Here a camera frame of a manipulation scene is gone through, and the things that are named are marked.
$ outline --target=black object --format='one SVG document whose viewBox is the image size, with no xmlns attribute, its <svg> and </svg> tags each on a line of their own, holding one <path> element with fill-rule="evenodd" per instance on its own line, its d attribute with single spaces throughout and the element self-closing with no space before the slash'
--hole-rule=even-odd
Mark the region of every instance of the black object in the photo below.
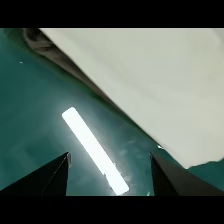
<svg viewBox="0 0 224 224">
<path fill-rule="evenodd" d="M 151 153 L 155 196 L 224 196 L 224 192 L 187 170 Z"/>
<path fill-rule="evenodd" d="M 0 196 L 65 196 L 71 154 L 62 156 L 0 191 Z"/>
</svg>

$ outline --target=white rectangular strip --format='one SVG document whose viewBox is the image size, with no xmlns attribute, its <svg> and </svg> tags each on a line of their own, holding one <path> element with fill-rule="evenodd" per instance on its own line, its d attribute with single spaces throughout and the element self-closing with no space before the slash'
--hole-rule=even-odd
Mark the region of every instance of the white rectangular strip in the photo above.
<svg viewBox="0 0 224 224">
<path fill-rule="evenodd" d="M 106 176 L 115 194 L 121 195 L 129 191 L 128 185 L 118 172 L 117 168 L 75 108 L 69 108 L 62 114 L 62 117 L 97 165 L 101 173 Z"/>
</svg>

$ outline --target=brown fabric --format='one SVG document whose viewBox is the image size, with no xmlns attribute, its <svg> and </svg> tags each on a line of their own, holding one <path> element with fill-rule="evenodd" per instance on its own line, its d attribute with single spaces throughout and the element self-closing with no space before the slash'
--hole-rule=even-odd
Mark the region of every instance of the brown fabric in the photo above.
<svg viewBox="0 0 224 224">
<path fill-rule="evenodd" d="M 75 78 L 86 84 L 97 95 L 113 104 L 111 100 L 78 68 L 78 66 L 58 49 L 58 47 L 39 29 L 23 28 L 23 36 L 32 50 L 59 65 Z"/>
</svg>

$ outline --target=white fabric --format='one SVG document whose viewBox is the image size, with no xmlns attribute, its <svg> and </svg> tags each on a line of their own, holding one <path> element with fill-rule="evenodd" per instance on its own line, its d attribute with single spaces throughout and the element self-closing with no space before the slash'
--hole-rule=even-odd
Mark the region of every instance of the white fabric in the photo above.
<svg viewBox="0 0 224 224">
<path fill-rule="evenodd" d="M 224 53 L 213 29 L 41 30 L 182 166 L 224 157 Z"/>
</svg>

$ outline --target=green table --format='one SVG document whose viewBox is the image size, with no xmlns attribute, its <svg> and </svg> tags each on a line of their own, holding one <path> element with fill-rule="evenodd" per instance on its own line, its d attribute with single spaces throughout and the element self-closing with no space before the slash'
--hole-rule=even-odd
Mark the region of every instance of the green table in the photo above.
<svg viewBox="0 0 224 224">
<path fill-rule="evenodd" d="M 72 154 L 67 195 L 114 195 L 62 113 L 76 108 L 130 191 L 153 195 L 149 153 L 176 163 L 130 119 L 57 65 L 32 52 L 21 29 L 0 29 L 0 190 L 64 152 Z M 190 172 L 224 190 L 224 161 Z"/>
</svg>

